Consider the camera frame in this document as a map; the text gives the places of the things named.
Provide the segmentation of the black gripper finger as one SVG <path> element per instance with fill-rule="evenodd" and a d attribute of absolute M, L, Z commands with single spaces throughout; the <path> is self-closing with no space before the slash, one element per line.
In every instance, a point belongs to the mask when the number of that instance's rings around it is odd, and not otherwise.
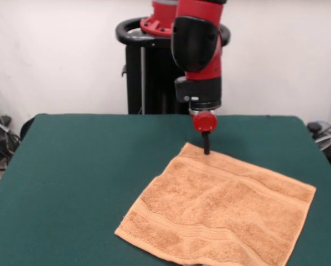
<path fill-rule="evenodd" d="M 204 143 L 204 154 L 209 155 L 210 154 L 210 140 L 209 140 L 209 131 L 203 131 L 201 133 L 202 138 L 203 138 L 203 143 Z"/>

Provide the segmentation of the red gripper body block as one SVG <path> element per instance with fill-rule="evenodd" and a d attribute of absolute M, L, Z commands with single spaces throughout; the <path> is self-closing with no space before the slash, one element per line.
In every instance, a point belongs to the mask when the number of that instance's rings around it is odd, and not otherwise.
<path fill-rule="evenodd" d="M 193 125 L 196 131 L 213 132 L 218 125 L 218 118 L 212 111 L 200 111 L 193 115 Z"/>

